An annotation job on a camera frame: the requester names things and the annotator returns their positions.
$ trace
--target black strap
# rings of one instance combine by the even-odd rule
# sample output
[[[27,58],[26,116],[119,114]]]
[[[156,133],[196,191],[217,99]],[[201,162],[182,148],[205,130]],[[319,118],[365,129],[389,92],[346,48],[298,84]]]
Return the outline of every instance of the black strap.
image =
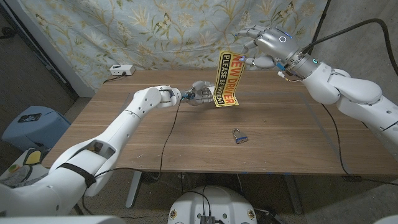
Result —
[[[89,172],[87,172],[87,171],[83,170],[82,168],[75,166],[73,164],[63,163],[60,166],[58,166],[58,168],[70,169],[70,170],[76,172],[77,174],[80,174],[82,177],[84,177],[87,188],[89,188],[92,184],[94,184],[96,182],[95,177],[93,175],[91,175]]]

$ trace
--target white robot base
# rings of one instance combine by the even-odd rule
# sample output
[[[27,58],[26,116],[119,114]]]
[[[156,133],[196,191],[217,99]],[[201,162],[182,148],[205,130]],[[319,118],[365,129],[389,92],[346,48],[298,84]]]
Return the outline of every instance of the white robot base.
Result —
[[[190,190],[177,199],[170,209],[167,223],[257,224],[257,218],[252,205],[240,194],[211,185]]]

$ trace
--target robot finger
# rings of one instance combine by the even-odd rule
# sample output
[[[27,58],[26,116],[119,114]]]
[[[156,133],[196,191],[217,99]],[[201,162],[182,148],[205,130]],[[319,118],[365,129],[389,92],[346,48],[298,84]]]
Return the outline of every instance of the robot finger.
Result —
[[[255,47],[257,47],[256,40],[252,40],[244,45],[241,53],[245,54],[249,51],[249,49],[252,49]]]
[[[213,97],[204,96],[203,98],[198,99],[196,101],[197,102],[199,101],[199,102],[202,102],[202,103],[210,103],[210,102],[213,102],[214,99],[213,99]]]
[[[267,55],[259,58],[241,58],[240,61],[248,65],[254,65],[257,68],[273,68],[275,67],[274,59]]]
[[[268,28],[269,27],[262,27],[262,26],[254,25],[254,26],[247,26],[244,29],[254,29],[254,30],[258,30],[258,31],[264,31]]]
[[[206,81],[196,81],[192,84],[192,89],[195,91],[199,91],[204,87],[206,87]]]
[[[211,91],[208,88],[206,88],[206,89],[203,88],[200,93],[201,93],[202,96],[209,96],[209,95],[212,94]]]
[[[252,38],[257,38],[259,36],[259,31],[258,30],[253,30],[253,29],[243,29],[239,31],[235,36],[243,35],[246,37],[252,37]]]
[[[214,84],[212,84],[212,83],[209,82],[209,81],[205,81],[205,88],[208,88],[208,87],[210,87],[210,86],[214,86]]]

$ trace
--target table leg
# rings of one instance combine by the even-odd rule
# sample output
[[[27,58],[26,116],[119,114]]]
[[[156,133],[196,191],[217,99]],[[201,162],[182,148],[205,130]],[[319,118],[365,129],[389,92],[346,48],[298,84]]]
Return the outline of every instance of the table leg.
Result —
[[[137,190],[138,190],[139,180],[141,179],[141,174],[142,174],[142,172],[134,171],[134,175],[132,177],[131,186],[130,186],[130,190],[129,190],[129,195],[127,196],[126,208],[132,208],[132,206],[133,206],[134,199],[136,198],[136,195],[137,195]]]
[[[303,207],[301,206],[299,192],[297,190],[296,181],[293,175],[284,175],[287,189],[289,190],[290,198],[292,199],[292,205],[294,212],[298,215],[303,213]]]

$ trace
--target floral curtain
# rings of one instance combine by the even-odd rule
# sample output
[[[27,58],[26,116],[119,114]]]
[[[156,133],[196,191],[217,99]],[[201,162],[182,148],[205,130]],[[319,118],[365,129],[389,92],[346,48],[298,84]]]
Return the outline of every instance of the floral curtain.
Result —
[[[279,26],[308,44],[326,0],[19,0],[76,74],[98,90],[113,64],[213,70],[240,52],[244,26]],[[247,55],[260,56],[257,49]]]

